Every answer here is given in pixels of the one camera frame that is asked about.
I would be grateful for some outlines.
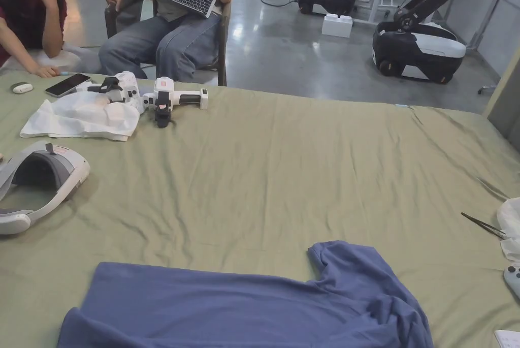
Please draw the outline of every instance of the vr headset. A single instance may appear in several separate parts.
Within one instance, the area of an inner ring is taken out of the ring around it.
[[[45,187],[56,190],[52,199],[37,211],[0,209],[0,235],[26,231],[67,199],[90,172],[87,160],[73,150],[37,142],[0,165],[0,201],[13,186]]]

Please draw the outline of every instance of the bed sheet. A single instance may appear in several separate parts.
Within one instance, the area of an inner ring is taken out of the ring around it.
[[[11,93],[19,81],[35,90]],[[19,132],[53,83],[0,78],[6,157],[45,139]],[[70,201],[0,239],[2,346],[56,346],[102,261],[308,280],[307,247],[329,240],[375,247],[438,347],[497,346],[494,330],[520,331],[499,240],[460,216],[496,224],[520,195],[520,156],[485,118],[208,89],[209,110],[175,108],[166,129],[146,112],[126,142],[52,140],[91,173]]]

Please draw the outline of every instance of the jeans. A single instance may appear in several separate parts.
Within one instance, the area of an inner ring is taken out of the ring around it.
[[[195,70],[217,59],[219,23],[217,14],[208,19],[185,15],[171,22],[159,16],[140,21],[101,47],[102,73],[130,71],[146,79],[141,63],[155,63],[158,76],[190,82]]]

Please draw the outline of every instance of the game controller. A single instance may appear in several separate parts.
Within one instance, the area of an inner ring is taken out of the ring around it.
[[[520,263],[511,264],[504,269],[504,280],[520,299]]]
[[[175,83],[168,77],[160,77],[155,81],[153,93],[143,95],[143,106],[155,108],[155,122],[162,129],[168,126],[172,119],[173,106],[197,104],[201,110],[208,109],[208,90],[200,91],[175,90]]]

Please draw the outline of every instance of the woman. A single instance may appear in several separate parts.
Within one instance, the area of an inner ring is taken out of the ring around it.
[[[97,72],[94,52],[64,45],[66,16],[65,0],[0,0],[0,70],[25,69],[40,77]]]

